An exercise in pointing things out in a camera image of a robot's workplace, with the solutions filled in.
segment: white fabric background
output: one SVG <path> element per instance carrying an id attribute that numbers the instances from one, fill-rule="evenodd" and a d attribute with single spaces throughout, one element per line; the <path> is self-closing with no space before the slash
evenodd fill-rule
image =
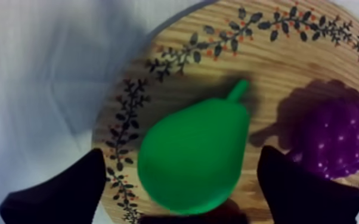
<path id="1" fill-rule="evenodd" d="M 157 26 L 199 2 L 0 0 L 0 202 L 89 151 L 125 62 Z M 359 0 L 338 2 L 359 17 Z M 101 207 L 94 223 L 111 223 Z"/>

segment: black leaf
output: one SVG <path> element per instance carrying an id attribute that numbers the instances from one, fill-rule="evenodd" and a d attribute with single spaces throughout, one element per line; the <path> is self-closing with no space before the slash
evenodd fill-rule
<path id="1" fill-rule="evenodd" d="M 121 162 L 120 162 L 120 163 L 117 163 L 117 170 L 118 170 L 118 171 L 122 171 L 122 168 L 123 168 L 122 163 L 121 163 Z"/>
<path id="2" fill-rule="evenodd" d="M 318 30 L 318 25 L 312 23 L 312 24 L 310 24 L 310 29 L 312 29 L 314 31 L 317 31 Z"/>
<path id="3" fill-rule="evenodd" d="M 193 60 L 194 60 L 196 63 L 199 63 L 199 62 L 200 62 L 200 59 L 201 59 L 200 52 L 199 52 L 199 51 L 194 51 L 194 52 L 193 52 Z"/>
<path id="4" fill-rule="evenodd" d="M 207 34 L 214 34 L 214 28 L 212 26 L 205 26 L 203 28 L 203 30 L 207 33 Z"/>
<path id="5" fill-rule="evenodd" d="M 319 24 L 319 26 L 322 26 L 322 25 L 324 25 L 326 23 L 326 17 L 325 16 L 322 16 L 321 18 L 320 18 L 320 21 L 318 22 L 318 24 Z"/>
<path id="6" fill-rule="evenodd" d="M 278 31 L 273 30 L 270 35 L 270 40 L 273 42 L 277 39 L 277 37 L 278 37 Z"/>
<path id="7" fill-rule="evenodd" d="M 129 151 L 128 150 L 120 150 L 119 151 L 119 153 L 121 154 L 121 155 L 125 155 L 125 154 L 127 154 Z"/>
<path id="8" fill-rule="evenodd" d="M 294 6 L 291 8 L 291 11 L 289 11 L 289 17 L 294 17 L 296 16 L 296 12 L 297 12 L 297 8 Z"/>
<path id="9" fill-rule="evenodd" d="M 191 45 L 195 45 L 197 43 L 197 33 L 193 33 L 191 39 L 189 40 Z"/>
<path id="10" fill-rule="evenodd" d="M 131 125 L 132 127 L 138 129 L 139 128 L 139 123 L 136 120 L 131 120 Z"/>
<path id="11" fill-rule="evenodd" d="M 130 136 L 128 137 L 128 139 L 130 139 L 130 140 L 135 140 L 135 139 L 137 139 L 138 137 L 139 137 L 138 134 L 132 134 L 132 135 L 130 135 Z"/>
<path id="12" fill-rule="evenodd" d="M 125 116 L 122 115 L 122 114 L 116 114 L 116 118 L 117 118 L 118 120 L 125 120 Z"/>
<path id="13" fill-rule="evenodd" d="M 129 129 L 129 123 L 128 123 L 128 122 L 125 122 L 125 123 L 122 125 L 122 129 L 128 130 L 128 129 Z"/>
<path id="14" fill-rule="evenodd" d="M 250 17 L 252 23 L 257 23 L 263 17 L 263 13 L 255 13 Z"/>
<path id="15" fill-rule="evenodd" d="M 106 145 L 110 148 L 114 148 L 116 145 L 110 141 L 106 141 Z"/>
<path id="16" fill-rule="evenodd" d="M 221 50 L 222 50 L 222 47 L 221 45 L 217 45 L 215 48 L 214 48 L 214 56 L 218 57 L 221 53 Z"/>
<path id="17" fill-rule="evenodd" d="M 280 13 L 279 13 L 279 12 L 275 12 L 275 13 L 274 13 L 274 19 L 275 19 L 276 21 L 278 21 L 279 18 L 280 18 Z"/>
<path id="18" fill-rule="evenodd" d="M 202 42 L 202 43 L 198 43 L 198 44 L 196 45 L 196 47 L 197 47 L 198 49 L 207 49 L 207 48 L 209 47 L 209 44 L 208 44 L 208 43 L 205 43 L 205 42 Z"/>
<path id="19" fill-rule="evenodd" d="M 299 30 L 299 28 L 301 28 L 301 24 L 299 23 L 299 21 L 295 21 L 295 24 L 293 25 L 295 29 Z"/>
<path id="20" fill-rule="evenodd" d="M 235 39 L 231 40 L 231 49 L 235 52 L 238 50 L 238 41 Z"/>
<path id="21" fill-rule="evenodd" d="M 321 33 L 320 32 L 316 32 L 313 37 L 312 40 L 316 41 L 319 37 L 320 37 Z"/>
<path id="22" fill-rule="evenodd" d="M 239 30 L 240 29 L 239 25 L 234 21 L 231 21 L 229 23 L 229 25 L 230 25 L 231 29 L 233 29 L 233 30 Z"/>
<path id="23" fill-rule="evenodd" d="M 156 66 L 151 66 L 150 69 L 149 69 L 149 73 L 152 73 L 155 68 L 156 68 Z"/>
<path id="24" fill-rule="evenodd" d="M 110 174 L 110 175 L 114 175 L 114 170 L 110 167 L 107 168 L 107 173 Z"/>
<path id="25" fill-rule="evenodd" d="M 226 31 L 221 31 L 219 37 L 224 41 L 228 40 Z"/>
<path id="26" fill-rule="evenodd" d="M 304 17 L 302 18 L 303 21 L 308 20 L 311 15 L 312 15 L 312 13 L 310 11 L 305 12 Z"/>
<path id="27" fill-rule="evenodd" d="M 243 20 L 246 17 L 246 11 L 244 8 L 239 8 L 238 10 L 238 17 Z"/>
<path id="28" fill-rule="evenodd" d="M 134 161 L 132 161 L 131 158 L 125 158 L 125 161 L 126 161 L 127 163 L 129 163 L 129 164 L 133 164 L 133 163 L 134 163 Z"/>
<path id="29" fill-rule="evenodd" d="M 246 29 L 245 30 L 245 34 L 246 34 L 246 36 L 251 36 L 252 34 L 253 34 L 253 31 L 252 31 L 252 29 Z"/>
<path id="30" fill-rule="evenodd" d="M 110 129 L 110 133 L 113 135 L 113 136 L 115 136 L 115 137 L 118 137 L 118 131 L 116 131 L 114 128 L 111 128 Z"/>
<path id="31" fill-rule="evenodd" d="M 289 26 L 287 23 L 284 23 L 281 25 L 281 27 L 283 28 L 283 31 L 285 34 L 288 34 L 289 33 Z"/>
<path id="32" fill-rule="evenodd" d="M 267 29 L 270 29 L 270 27 L 271 27 L 271 23 L 269 21 L 259 23 L 259 25 L 258 25 L 258 28 L 261 30 L 267 30 Z"/>
<path id="33" fill-rule="evenodd" d="M 306 42 L 308 40 L 308 36 L 306 35 L 305 32 L 301 32 L 301 39 Z"/>

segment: pear stem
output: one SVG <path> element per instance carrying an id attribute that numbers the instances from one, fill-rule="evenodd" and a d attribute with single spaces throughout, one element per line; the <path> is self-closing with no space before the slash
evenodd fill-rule
<path id="1" fill-rule="evenodd" d="M 242 94 L 249 89 L 249 82 L 247 80 L 240 80 L 237 85 L 231 90 L 227 96 L 227 100 L 231 102 L 238 102 Z"/>

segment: wood grain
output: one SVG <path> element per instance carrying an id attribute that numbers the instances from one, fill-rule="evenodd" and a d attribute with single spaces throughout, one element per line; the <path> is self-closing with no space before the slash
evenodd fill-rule
<path id="1" fill-rule="evenodd" d="M 276 13 L 279 20 L 291 18 L 293 7 L 297 11 L 285 22 L 288 28 L 283 23 L 277 25 Z M 250 23 L 253 16 L 259 17 L 256 13 L 262 18 Z M 326 22 L 319 30 L 336 27 L 339 41 L 330 31 L 313 40 L 315 27 L 304 23 L 320 25 L 323 16 Z M 267 29 L 262 24 L 266 21 L 270 22 Z M 299 29 L 294 28 L 296 21 L 303 21 Z M 243 33 L 236 35 L 243 27 Z M 227 43 L 219 37 L 223 32 L 229 38 Z M 170 74 L 159 75 L 165 69 Z M 101 200 L 114 222 L 136 223 L 140 213 L 169 214 L 150 200 L 137 176 L 137 150 L 148 128 L 202 99 L 224 96 L 240 78 L 252 82 L 252 90 L 242 102 L 253 117 L 242 175 L 231 198 L 252 223 L 272 223 L 256 178 L 261 147 L 270 144 L 286 152 L 289 127 L 306 111 L 329 98 L 359 94 L 359 21 L 324 1 L 219 1 L 158 34 L 110 91 L 93 133 L 92 146 L 105 152 L 109 167 L 110 180 Z M 359 187 L 359 173 L 336 181 Z"/>

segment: wooden plate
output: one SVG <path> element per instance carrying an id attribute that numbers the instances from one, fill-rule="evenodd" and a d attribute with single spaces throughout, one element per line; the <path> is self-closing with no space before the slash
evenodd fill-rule
<path id="1" fill-rule="evenodd" d="M 252 223 L 272 223 L 256 178 L 261 146 L 287 150 L 288 128 L 304 112 L 358 94 L 359 21 L 324 1 L 237 0 L 216 2 L 163 30 L 110 91 L 94 129 L 93 147 L 104 151 L 108 166 L 101 200 L 114 222 L 169 213 L 137 176 L 148 128 L 201 99 L 222 97 L 239 78 L 252 82 L 242 100 L 253 117 L 231 198 Z M 336 181 L 359 187 L 359 173 Z"/>

